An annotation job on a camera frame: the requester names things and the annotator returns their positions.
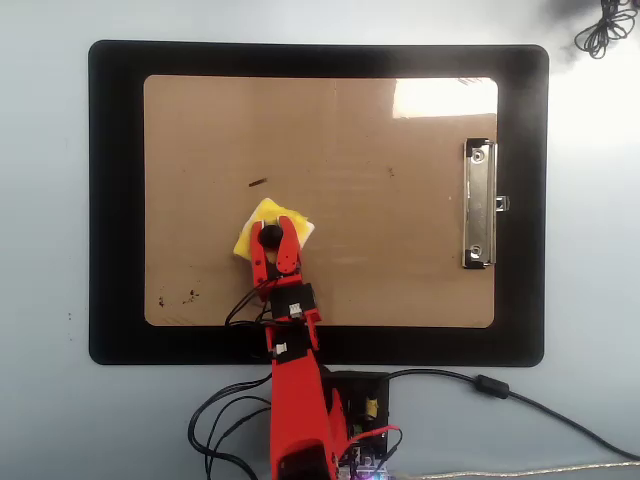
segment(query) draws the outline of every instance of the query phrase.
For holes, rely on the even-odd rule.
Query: red plastic part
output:
[[[282,228],[282,240],[278,249],[278,260],[276,267],[284,275],[291,274],[298,268],[300,260],[300,243],[296,227],[291,219],[285,215],[278,217],[278,223]]]
[[[276,269],[282,275],[277,279],[268,278],[268,259],[259,235],[264,222],[251,226],[250,250],[253,285],[260,288],[263,301],[274,288],[302,285],[300,273],[300,244],[295,226],[286,216],[278,218],[282,228],[282,240],[278,248]],[[303,312],[309,330],[312,349],[306,356],[278,363],[272,361],[272,404],[271,404],[271,470],[273,480],[278,480],[280,462],[287,455],[321,445],[324,449],[331,480],[338,478],[338,460],[349,446],[347,425],[342,402],[338,392],[332,392],[333,406],[327,412],[322,390],[320,369],[313,354],[318,350],[318,336],[315,324],[322,320],[317,308]],[[291,321],[289,317],[279,321]],[[267,348],[274,351],[277,328],[266,328]]]
[[[346,421],[340,397],[334,392],[332,417],[327,413],[320,370],[311,350],[305,357],[278,364],[272,362],[271,399],[271,475],[278,480],[278,467],[284,457],[309,447],[322,445],[329,475],[337,480],[336,438],[346,441]]]

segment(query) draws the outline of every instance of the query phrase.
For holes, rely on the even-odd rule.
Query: cable connector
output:
[[[487,377],[485,375],[477,375],[474,382],[474,387],[477,391],[486,393],[496,398],[509,398],[509,384],[496,380],[495,378]]]

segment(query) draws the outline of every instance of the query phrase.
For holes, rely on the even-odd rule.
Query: screw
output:
[[[482,150],[474,150],[471,159],[473,163],[482,163],[484,160],[484,152]]]
[[[482,255],[482,248],[480,248],[479,245],[472,245],[471,246],[471,257],[472,258],[480,258],[480,255]]]

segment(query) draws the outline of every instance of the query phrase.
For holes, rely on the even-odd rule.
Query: dark spot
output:
[[[549,0],[543,8],[549,20],[553,22],[562,22],[579,17],[589,10],[596,9],[596,2],[590,3],[584,0],[564,0],[558,2]]]
[[[262,183],[266,183],[267,182],[267,177],[261,178],[259,180],[256,180],[255,182],[251,182],[249,184],[250,187],[255,187],[256,185],[260,185]]]

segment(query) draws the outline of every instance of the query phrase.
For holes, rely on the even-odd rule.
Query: electrical wire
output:
[[[393,480],[447,480],[447,479],[459,479],[469,477],[481,477],[481,478],[522,478],[522,477],[534,477],[540,475],[552,475],[560,473],[573,473],[583,472],[588,470],[605,470],[613,468],[637,468],[640,467],[640,462],[618,462],[618,463],[590,463],[586,465],[571,465],[567,467],[550,467],[540,468],[537,470],[523,470],[521,472],[451,472],[451,473],[436,473],[431,475],[404,475],[394,474]]]
[[[227,318],[224,321],[225,326],[229,326],[229,324],[231,323],[231,320],[233,319],[233,317],[235,317],[238,314],[238,312],[240,312],[244,307],[246,307],[251,300],[253,300],[255,297],[257,297],[260,294],[260,291],[264,287],[266,287],[267,285],[269,285],[270,283],[273,283],[275,281],[277,281],[277,279],[265,280],[264,282],[258,284],[257,286],[255,286],[251,290],[249,290],[242,297],[242,299],[240,299],[240,301],[231,309],[231,311],[229,312],[229,315],[227,315]]]
[[[264,301],[264,304],[262,305],[262,311],[258,314],[258,316],[256,317],[256,323],[258,323],[259,321],[261,321],[265,315],[265,313],[267,313],[267,310],[270,312],[271,309],[267,309],[267,304],[269,303],[269,298],[267,297]]]
[[[209,437],[207,438],[207,443],[206,443],[206,447],[207,448],[209,448],[210,445],[211,445],[211,440],[213,438],[213,434],[214,434],[214,432],[216,430],[216,427],[218,426],[218,422],[220,421],[220,418],[222,417],[222,414],[231,405],[233,405],[236,402],[242,401],[242,400],[256,400],[256,401],[262,402],[264,404],[267,404],[269,406],[271,405],[270,401],[265,400],[262,397],[256,397],[256,396],[253,396],[253,395],[243,395],[242,397],[234,398],[233,400],[228,402],[224,407],[222,407],[220,409],[220,411],[218,412],[218,416],[216,417],[215,421],[213,422],[213,426],[211,427],[211,431],[209,432]],[[231,432],[229,432],[229,431],[225,432],[222,435],[222,437],[220,437],[220,441],[222,441],[222,439],[225,438],[226,436],[230,435],[234,430],[232,430]],[[214,452],[218,451],[218,447],[219,447],[220,441],[218,441],[218,444],[213,449]],[[208,454],[205,454],[205,456],[204,456],[204,470],[205,470],[205,473],[207,474],[207,480],[211,479],[211,465],[213,464],[213,460],[214,460],[214,457],[212,457],[212,456],[210,456]]]
[[[246,423],[249,420],[251,420],[253,417],[256,417],[256,416],[260,415],[261,413],[268,412],[270,410],[271,410],[270,406],[269,407],[264,407],[264,408],[256,410],[255,412],[252,412],[252,413],[242,417],[240,420],[238,420],[236,423],[234,423],[231,427],[229,427],[227,430],[225,430],[225,432],[218,439],[218,442],[216,443],[215,447],[213,447],[213,451],[216,452],[216,454],[218,454],[218,448],[220,447],[220,444],[222,443],[222,441],[225,438],[227,438],[229,435],[231,435],[233,432],[235,432],[238,428],[240,428],[244,423]],[[207,474],[207,480],[211,480],[211,465],[213,464],[213,459],[214,458],[215,457],[210,457],[208,465],[206,464],[206,458],[205,458],[205,472]]]
[[[514,398],[520,402],[523,402],[531,407],[536,408],[537,410],[555,418],[556,420],[559,420],[560,422],[582,433],[583,435],[587,436],[597,444],[601,445],[602,447],[606,448],[607,450],[613,453],[616,453],[629,460],[633,460],[633,461],[640,460],[640,455],[636,455],[634,453],[628,452],[626,450],[623,450],[621,448],[614,446],[613,444],[607,442],[605,439],[595,434],[593,431],[589,430],[585,426],[580,425],[578,422],[575,422],[574,420],[571,420],[570,418],[565,417],[564,415],[556,412],[555,410],[552,410],[551,408],[545,405],[542,405],[539,402],[536,402],[535,400],[532,400],[528,397],[525,397],[524,395],[511,391],[508,384],[501,382],[499,380],[485,377],[483,375],[478,375],[475,378],[473,378],[458,372],[452,372],[449,370],[442,370],[442,369],[435,369],[435,368],[412,368],[408,370],[399,370],[397,372],[393,372],[383,377],[380,377],[380,382],[385,382],[393,378],[402,377],[406,375],[436,375],[436,376],[455,378],[457,380],[471,383],[476,388],[476,390],[482,393],[486,393],[497,398],[509,398],[509,397]]]
[[[575,36],[573,42],[576,47],[591,58],[604,57],[611,41],[627,38],[635,27],[639,3],[639,0],[634,0],[632,7],[620,9],[629,5],[630,0],[600,0],[602,17]]]
[[[516,393],[516,392],[510,392],[509,396],[511,398],[515,398],[516,400],[519,400],[520,402],[526,403],[527,405],[537,408],[541,412],[546,413],[547,415],[550,415],[557,420],[560,420],[564,424],[569,425],[574,430],[577,430],[583,435],[586,435],[594,442],[602,445],[607,450],[617,453],[621,457],[628,458],[629,460],[640,461],[640,455],[627,452],[626,450],[622,450],[621,448],[618,448],[615,445],[612,445],[611,443],[607,442],[604,438],[600,437],[599,435],[596,435],[594,432],[592,432],[588,428],[580,425],[578,422],[575,422],[570,418],[565,417],[564,415],[556,412],[555,410],[551,410],[549,407],[542,405],[541,403],[538,403],[535,400],[525,397],[524,395],[520,395],[519,393]]]
[[[214,393],[211,397],[209,397],[202,405],[200,405],[196,411],[191,416],[191,420],[189,421],[189,425],[187,427],[187,438],[191,446],[199,453],[203,455],[207,455],[212,458],[218,458],[220,460],[225,460],[227,462],[231,462],[234,465],[241,468],[251,480],[258,480],[257,475],[253,471],[253,469],[240,457],[236,455],[231,455],[229,453],[222,453],[212,450],[208,446],[203,445],[196,438],[195,430],[196,425],[198,424],[198,419],[202,415],[202,413],[213,405],[215,402],[228,397],[229,395],[233,395],[235,393],[239,393],[245,390],[250,390],[252,388],[259,387],[260,385],[265,384],[271,379],[271,374],[267,375],[264,378],[253,380],[249,382],[240,382],[233,385],[229,385],[224,387]]]
[[[358,443],[361,440],[365,439],[365,438],[371,438],[371,437],[377,437],[379,435],[384,435],[385,433],[389,432],[390,430],[395,430],[396,432],[400,431],[399,427],[396,427],[395,425],[387,425],[386,427],[381,427],[381,428],[376,428],[374,430],[369,430],[366,432],[363,432],[359,435],[355,435],[353,437],[351,437],[349,439],[349,447],[352,447],[354,443]]]

